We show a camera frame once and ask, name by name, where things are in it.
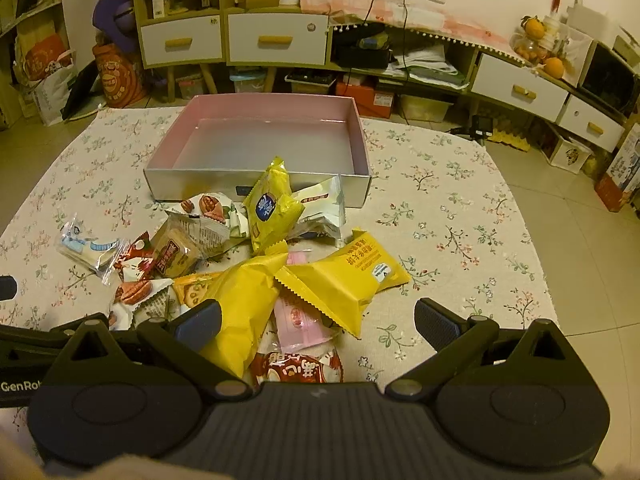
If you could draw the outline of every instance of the red bag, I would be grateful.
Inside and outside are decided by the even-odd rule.
[[[29,81],[40,81],[46,78],[50,72],[50,63],[58,61],[60,55],[65,52],[66,48],[57,34],[52,34],[36,43],[24,56],[24,71]],[[70,63],[71,55],[60,60],[62,66],[69,66]]]
[[[124,108],[146,96],[140,54],[124,54],[114,43],[94,46],[102,88],[111,108]]]

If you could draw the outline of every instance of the white snack packet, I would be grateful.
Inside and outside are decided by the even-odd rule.
[[[340,186],[340,176],[333,176],[315,186],[305,187],[293,193],[305,210],[287,236],[288,240],[299,238],[306,233],[315,233],[341,240],[340,227],[346,220],[344,195]]]
[[[109,314],[110,330],[129,330],[151,317],[169,317],[174,280],[123,282],[116,290]]]

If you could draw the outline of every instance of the table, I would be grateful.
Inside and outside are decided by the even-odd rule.
[[[0,237],[0,275],[14,276],[19,288],[15,300],[0,303],[0,323],[48,330],[108,313],[116,284],[103,286],[59,254],[56,237],[75,213],[103,237],[135,239],[162,224],[166,215],[142,170],[180,110],[102,110],[58,157]],[[486,150],[433,130],[362,122],[374,179],[364,207],[347,211],[344,233],[356,226],[369,230],[411,282],[374,298],[364,313],[362,339],[338,336],[345,379],[384,387],[433,355],[414,327],[421,297],[463,317],[491,316],[504,328],[524,327],[537,317],[556,321],[524,220]],[[334,250],[301,244],[313,248],[311,259]],[[249,257],[249,246],[199,270],[225,269]],[[31,449],[26,410],[0,411],[0,425]]]

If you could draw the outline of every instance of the snack wrapper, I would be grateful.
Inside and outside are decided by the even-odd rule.
[[[114,263],[128,247],[128,240],[93,237],[77,215],[62,226],[57,243],[60,253],[92,270],[105,285],[109,284]]]
[[[299,200],[305,206],[305,210],[289,232],[287,240],[309,233],[341,240],[340,227],[346,221],[346,214],[340,176],[336,175],[315,186],[305,187],[295,192],[292,197]]]
[[[373,296],[411,276],[370,233],[354,230],[353,235],[353,242],[322,260],[280,269],[276,279],[360,337],[362,313]]]
[[[111,305],[109,329],[129,330],[151,317],[167,319],[173,299],[170,295],[171,284],[172,280],[121,283]]]
[[[154,250],[149,241],[149,233],[142,233],[125,251],[122,251],[113,267],[118,271],[123,282],[149,279],[154,269]]]
[[[250,367],[255,385],[283,383],[341,383],[342,363],[333,345],[309,348],[300,354],[256,354]]]
[[[289,253],[287,265],[306,264],[306,253]],[[335,332],[322,324],[321,313],[283,287],[273,307],[282,352],[293,353],[332,339]]]
[[[204,256],[196,243],[184,233],[177,216],[169,218],[151,239],[155,270],[166,278],[188,274]]]
[[[180,203],[165,202],[162,208],[169,216],[177,216],[175,221],[206,258],[218,256],[249,238],[244,205],[222,193],[201,193]]]
[[[279,286],[275,274],[287,262],[287,244],[267,248],[225,270],[213,280],[203,300],[217,300],[222,308],[222,327],[200,354],[213,364],[241,378],[255,356]]]
[[[305,208],[291,197],[289,173],[278,156],[258,179],[244,205],[255,254],[284,240]]]
[[[208,272],[176,278],[173,287],[178,302],[189,308],[199,305],[204,300],[209,285],[221,274],[222,272]]]

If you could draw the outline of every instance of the power cord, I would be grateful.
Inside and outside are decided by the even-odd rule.
[[[370,13],[371,13],[371,9],[373,9],[373,1],[371,0],[371,4],[369,6],[369,10],[367,11],[367,15],[364,17],[364,20],[362,20],[361,25],[366,25],[367,23],[367,18],[369,17]],[[349,74],[347,76],[347,84],[344,87],[344,92],[342,92],[342,97],[344,97],[345,95],[347,95],[347,90],[349,89],[349,82],[351,81],[351,71],[353,70],[353,66],[349,67]]]
[[[406,78],[404,80],[403,86],[406,86],[407,83],[409,82],[409,76],[410,76],[409,69],[406,66],[406,20],[409,17],[409,11],[406,8],[406,0],[402,0],[402,6],[404,7],[404,23],[402,24],[402,63],[404,64],[404,72],[406,73]],[[408,119],[406,118],[404,110],[402,109],[402,96],[400,96],[399,103],[400,103],[400,111],[402,112],[402,118],[404,119],[404,122],[406,123],[407,126],[411,126],[409,124]]]

